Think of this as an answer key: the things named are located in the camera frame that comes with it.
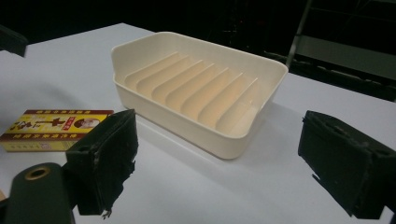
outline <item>brass ring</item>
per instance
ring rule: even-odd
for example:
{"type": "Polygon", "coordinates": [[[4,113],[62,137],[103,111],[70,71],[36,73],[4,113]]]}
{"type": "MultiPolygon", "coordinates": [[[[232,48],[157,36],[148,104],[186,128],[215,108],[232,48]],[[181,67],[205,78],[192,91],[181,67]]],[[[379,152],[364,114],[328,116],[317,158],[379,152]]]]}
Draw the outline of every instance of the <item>brass ring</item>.
{"type": "Polygon", "coordinates": [[[50,168],[47,166],[39,166],[36,167],[35,169],[29,171],[25,175],[25,179],[27,180],[37,180],[43,176],[46,176],[47,174],[50,173],[50,168]]]}

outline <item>tray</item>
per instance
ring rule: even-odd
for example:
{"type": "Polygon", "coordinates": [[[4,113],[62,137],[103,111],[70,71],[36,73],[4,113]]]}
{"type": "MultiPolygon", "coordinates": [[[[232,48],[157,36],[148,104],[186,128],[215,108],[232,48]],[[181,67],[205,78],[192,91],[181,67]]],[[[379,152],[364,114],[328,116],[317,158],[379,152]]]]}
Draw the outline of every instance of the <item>tray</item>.
{"type": "Polygon", "coordinates": [[[189,36],[159,32],[116,46],[122,104],[222,159],[240,156],[288,68],[189,36]]]}

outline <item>tabletop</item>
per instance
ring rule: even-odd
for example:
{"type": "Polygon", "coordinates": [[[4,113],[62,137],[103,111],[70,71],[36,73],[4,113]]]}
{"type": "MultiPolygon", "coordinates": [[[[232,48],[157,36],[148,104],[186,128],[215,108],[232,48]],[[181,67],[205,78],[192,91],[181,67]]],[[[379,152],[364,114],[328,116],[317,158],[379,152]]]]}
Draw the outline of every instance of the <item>tabletop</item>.
{"type": "MultiPolygon", "coordinates": [[[[25,58],[0,51],[0,133],[26,109],[125,109],[113,82],[111,50],[153,34],[124,23],[28,46],[25,58]]],[[[350,217],[298,156],[307,110],[336,117],[396,148],[396,104],[287,74],[265,121],[237,159],[224,161],[137,116],[136,170],[110,219],[76,223],[389,223],[350,217]]],[[[62,152],[7,153],[0,148],[0,189],[62,152]]]]}

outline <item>yellow box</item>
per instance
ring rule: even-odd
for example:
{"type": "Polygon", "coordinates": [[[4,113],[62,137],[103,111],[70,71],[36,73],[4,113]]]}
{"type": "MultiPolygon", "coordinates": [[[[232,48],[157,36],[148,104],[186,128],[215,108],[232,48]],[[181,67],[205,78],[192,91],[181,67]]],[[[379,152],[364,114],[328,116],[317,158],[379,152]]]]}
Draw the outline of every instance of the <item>yellow box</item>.
{"type": "Polygon", "coordinates": [[[113,110],[26,110],[1,136],[6,151],[66,151],[113,110]]]}

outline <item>ridge inside tray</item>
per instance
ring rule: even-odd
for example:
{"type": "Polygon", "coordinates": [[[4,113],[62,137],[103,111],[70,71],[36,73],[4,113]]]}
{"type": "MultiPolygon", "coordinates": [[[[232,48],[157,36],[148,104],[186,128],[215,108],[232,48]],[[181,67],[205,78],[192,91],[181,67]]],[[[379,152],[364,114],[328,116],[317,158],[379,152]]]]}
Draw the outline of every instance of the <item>ridge inside tray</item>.
{"type": "Polygon", "coordinates": [[[178,51],[132,72],[123,82],[126,89],[235,137],[248,132],[268,95],[257,77],[178,51]]]}

